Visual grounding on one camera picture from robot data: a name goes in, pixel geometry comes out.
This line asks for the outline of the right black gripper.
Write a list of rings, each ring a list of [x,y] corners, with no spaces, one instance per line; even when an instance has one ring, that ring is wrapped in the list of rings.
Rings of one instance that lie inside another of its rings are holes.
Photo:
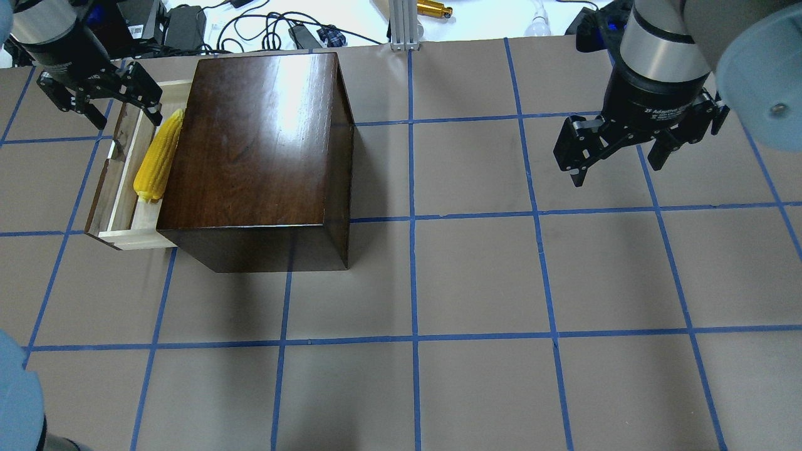
[[[570,115],[564,120],[553,149],[556,163],[575,187],[581,187],[592,165],[643,143],[643,131],[661,130],[647,156],[651,168],[661,170],[673,152],[686,143],[698,143],[707,132],[716,136],[727,120],[731,109],[720,94],[702,91],[708,77],[664,82],[627,66],[614,66],[601,115],[594,119]]]

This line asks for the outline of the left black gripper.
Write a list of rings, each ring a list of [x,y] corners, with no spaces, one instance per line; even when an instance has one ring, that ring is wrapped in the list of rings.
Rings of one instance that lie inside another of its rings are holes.
[[[153,125],[163,120],[163,89],[138,61],[116,68],[108,52],[85,25],[26,25],[25,50],[44,71],[37,85],[62,112],[83,115],[98,131],[108,120],[81,90],[95,99],[113,98],[136,106]]]

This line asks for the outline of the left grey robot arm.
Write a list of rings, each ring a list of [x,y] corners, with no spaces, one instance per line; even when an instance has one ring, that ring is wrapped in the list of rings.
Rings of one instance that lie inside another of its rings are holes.
[[[136,106],[160,125],[162,88],[140,63],[119,68],[69,1],[2,2],[2,38],[11,37],[42,68],[38,84],[61,111],[83,115],[98,130],[108,120],[94,99]],[[85,450],[86,445],[51,433],[38,374],[29,355],[2,334],[2,449]]]

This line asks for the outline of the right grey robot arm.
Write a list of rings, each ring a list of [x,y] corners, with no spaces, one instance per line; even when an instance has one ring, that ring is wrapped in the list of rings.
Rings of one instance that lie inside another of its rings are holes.
[[[612,70],[600,113],[570,115],[553,155],[581,187],[592,165],[652,143],[673,152],[716,135],[735,111],[762,145],[800,151],[799,1],[613,1],[570,28],[582,53],[605,49]]]

